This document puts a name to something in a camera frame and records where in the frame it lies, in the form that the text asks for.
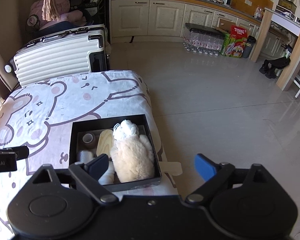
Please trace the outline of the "light wooden board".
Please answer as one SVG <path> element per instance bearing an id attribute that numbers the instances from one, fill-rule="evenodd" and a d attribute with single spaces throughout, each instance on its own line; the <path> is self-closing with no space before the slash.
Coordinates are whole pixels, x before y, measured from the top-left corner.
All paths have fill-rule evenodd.
<path id="1" fill-rule="evenodd" d="M 113 146 L 114 138 L 113 131 L 111 129 L 105 129 L 98 137 L 98 143 L 96 148 L 96 156 L 106 154 L 110 158 L 110 150 Z"/>

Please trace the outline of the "white yarn ball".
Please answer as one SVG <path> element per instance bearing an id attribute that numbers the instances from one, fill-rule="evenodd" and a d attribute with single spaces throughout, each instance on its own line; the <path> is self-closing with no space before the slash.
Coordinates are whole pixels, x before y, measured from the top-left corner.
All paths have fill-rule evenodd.
<path id="1" fill-rule="evenodd" d="M 124 140 L 134 135 L 139 135 L 139 129 L 136 124 L 130 120 L 123 120 L 117 123 L 113 128 L 113 138 L 117 141 Z"/>

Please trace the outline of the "brown tape roll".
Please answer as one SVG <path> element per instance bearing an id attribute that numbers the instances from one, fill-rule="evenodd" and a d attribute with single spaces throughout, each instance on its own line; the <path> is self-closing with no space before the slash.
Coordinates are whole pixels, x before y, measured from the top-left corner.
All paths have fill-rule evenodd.
<path id="1" fill-rule="evenodd" d="M 96 138 L 94 133 L 85 133 L 82 137 L 82 142 L 85 145 L 95 145 Z"/>

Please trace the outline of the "white fluffy plush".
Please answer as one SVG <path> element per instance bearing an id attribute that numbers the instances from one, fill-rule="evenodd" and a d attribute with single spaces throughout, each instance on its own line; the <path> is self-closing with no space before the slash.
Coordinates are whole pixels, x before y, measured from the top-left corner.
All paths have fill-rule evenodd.
<path id="1" fill-rule="evenodd" d="M 154 177 L 154 153 L 146 135 L 115 140 L 110 156 L 121 183 Z"/>

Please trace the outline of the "cartoon bear bed sheet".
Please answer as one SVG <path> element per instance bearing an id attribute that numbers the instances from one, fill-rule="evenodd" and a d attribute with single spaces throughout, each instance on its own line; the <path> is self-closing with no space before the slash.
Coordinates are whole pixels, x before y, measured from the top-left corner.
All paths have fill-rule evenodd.
<path id="1" fill-rule="evenodd" d="M 10 239 L 9 202 L 43 164 L 70 164 L 76 121 L 144 114 L 160 161 L 166 155 L 152 115 L 148 87 L 130 70 L 110 70 L 45 80 L 14 91 L 0 110 L 0 148 L 26 145 L 15 172 L 0 173 L 0 239 Z"/>

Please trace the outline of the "black storage box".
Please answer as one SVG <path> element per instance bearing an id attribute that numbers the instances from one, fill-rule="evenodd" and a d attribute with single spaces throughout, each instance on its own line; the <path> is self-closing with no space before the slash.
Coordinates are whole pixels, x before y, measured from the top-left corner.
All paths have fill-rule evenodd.
<path id="1" fill-rule="evenodd" d="M 105 155 L 106 172 L 99 182 L 111 192 L 157 186 L 162 179 L 144 114 L 73 123 L 69 153 L 69 163 L 83 162 L 93 178 L 99 169 L 92 162 Z"/>

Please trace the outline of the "black shoes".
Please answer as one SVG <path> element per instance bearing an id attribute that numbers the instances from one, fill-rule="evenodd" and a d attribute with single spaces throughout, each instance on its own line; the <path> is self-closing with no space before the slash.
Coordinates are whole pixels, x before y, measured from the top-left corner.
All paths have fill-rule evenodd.
<path id="1" fill-rule="evenodd" d="M 275 60 L 264 60 L 259 72 L 264 74 L 268 79 L 275 79 L 275 70 L 283 70 L 290 64 L 290 57 L 281 57 Z"/>

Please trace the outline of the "white ribbed suitcase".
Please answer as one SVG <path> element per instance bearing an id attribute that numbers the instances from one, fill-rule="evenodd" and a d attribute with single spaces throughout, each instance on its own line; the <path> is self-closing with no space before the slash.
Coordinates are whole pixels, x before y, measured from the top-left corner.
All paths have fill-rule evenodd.
<path id="1" fill-rule="evenodd" d="M 90 25 L 34 39 L 5 64 L 21 87 L 55 77 L 109 70 L 107 29 Z"/>

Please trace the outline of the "red green snack carton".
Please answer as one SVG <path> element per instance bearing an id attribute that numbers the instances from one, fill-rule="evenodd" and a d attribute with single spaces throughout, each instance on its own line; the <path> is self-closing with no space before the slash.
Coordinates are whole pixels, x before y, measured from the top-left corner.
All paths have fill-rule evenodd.
<path id="1" fill-rule="evenodd" d="M 228 57 L 242 57 L 247 38 L 247 29 L 231 25 L 230 30 L 225 34 L 221 54 Z"/>

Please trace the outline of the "water bottle pack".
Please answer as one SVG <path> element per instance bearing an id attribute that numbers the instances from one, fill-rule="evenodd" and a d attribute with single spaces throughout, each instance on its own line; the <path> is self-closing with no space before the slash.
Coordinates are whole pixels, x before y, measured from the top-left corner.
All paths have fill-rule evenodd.
<path id="1" fill-rule="evenodd" d="M 221 53 L 225 34 L 215 28 L 194 23 L 185 23 L 183 45 L 187 51 L 218 56 Z"/>

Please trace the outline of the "black trash bin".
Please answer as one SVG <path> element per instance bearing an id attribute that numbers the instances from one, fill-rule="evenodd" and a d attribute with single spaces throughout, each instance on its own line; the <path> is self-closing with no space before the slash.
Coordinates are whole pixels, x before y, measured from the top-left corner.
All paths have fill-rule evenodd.
<path id="1" fill-rule="evenodd" d="M 245 48 L 243 50 L 242 58 L 248 58 L 254 45 L 256 43 L 256 38 L 249 35 L 245 44 Z"/>

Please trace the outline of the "hanging beige tassel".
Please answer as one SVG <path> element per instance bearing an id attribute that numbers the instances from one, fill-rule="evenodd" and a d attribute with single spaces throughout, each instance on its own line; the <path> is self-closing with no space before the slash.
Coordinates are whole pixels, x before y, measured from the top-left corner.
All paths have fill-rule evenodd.
<path id="1" fill-rule="evenodd" d="M 43 0 L 42 18 L 47 22 L 60 21 L 56 0 Z"/>

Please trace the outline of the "cream kitchen cabinets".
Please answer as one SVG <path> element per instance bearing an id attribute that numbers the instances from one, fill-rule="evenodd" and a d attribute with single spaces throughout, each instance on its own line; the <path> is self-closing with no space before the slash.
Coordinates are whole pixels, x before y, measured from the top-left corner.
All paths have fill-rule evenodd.
<path id="1" fill-rule="evenodd" d="M 224 28 L 235 24 L 258 38 L 261 22 L 204 0 L 108 0 L 110 41 L 180 42 L 186 23 Z"/>

